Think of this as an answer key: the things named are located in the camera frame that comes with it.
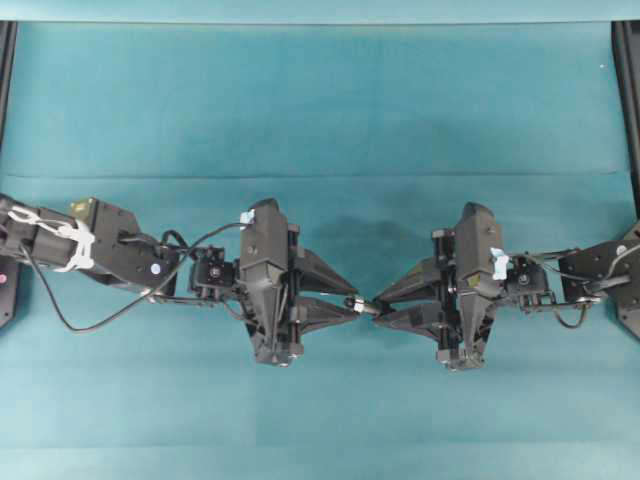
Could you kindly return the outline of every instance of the white zip tie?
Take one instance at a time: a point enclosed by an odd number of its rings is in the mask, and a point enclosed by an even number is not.
[[[73,227],[67,222],[49,220],[49,222],[60,224],[58,228],[54,228],[49,225],[47,221],[42,220],[35,212],[18,205],[14,205],[8,215],[16,222],[35,225],[45,229],[56,237],[73,240],[77,243],[76,251],[69,259],[69,262],[64,267],[54,269],[56,272],[70,272],[71,270],[79,268],[86,270],[93,268],[94,261],[91,258],[91,245],[93,245],[96,237],[84,222],[76,220],[77,227]]]
[[[493,257],[493,279],[507,279],[507,265],[509,263],[509,255],[504,253],[500,248],[491,247],[491,256]]]

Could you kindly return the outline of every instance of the teal cloth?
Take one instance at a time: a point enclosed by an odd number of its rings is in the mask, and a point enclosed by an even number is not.
[[[473,24],[630,20],[635,0],[3,0],[0,18],[55,22]]]
[[[606,23],[404,28],[24,24],[0,188],[94,195],[188,239],[274,196],[301,244],[372,296],[485,203],[511,251],[635,220]],[[215,244],[238,254],[239,235]],[[48,273],[78,325],[131,299]],[[640,348],[499,313],[487,367],[363,317],[253,363],[220,309],[145,304],[73,336],[25,271],[0,331],[12,479],[633,478]]]

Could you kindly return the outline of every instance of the teal tablecloth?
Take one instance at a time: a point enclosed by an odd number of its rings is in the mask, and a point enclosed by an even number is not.
[[[0,188],[94,195],[188,239],[275,196],[371,296],[467,200],[511,250],[634,221],[606,23],[439,27],[21,25]],[[237,255],[238,235],[217,242]],[[130,299],[50,273],[89,324]],[[500,312],[487,367],[370,319],[253,363],[220,310],[143,305],[68,334],[31,272],[0,332],[0,477],[634,478],[640,344]]]

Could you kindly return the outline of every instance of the black metal frame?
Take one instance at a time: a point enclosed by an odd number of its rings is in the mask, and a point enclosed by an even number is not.
[[[611,40],[629,143],[631,186],[640,218],[640,20],[613,22]]]
[[[0,22],[0,149],[4,138],[11,70],[16,46],[17,22]],[[0,258],[0,327],[15,314],[20,264],[11,258]]]

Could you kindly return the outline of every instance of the gripper jaw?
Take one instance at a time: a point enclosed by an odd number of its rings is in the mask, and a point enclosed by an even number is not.
[[[437,296],[436,284],[441,281],[441,272],[436,267],[435,257],[426,258],[388,288],[374,301],[385,303],[410,302],[412,300],[433,300]]]

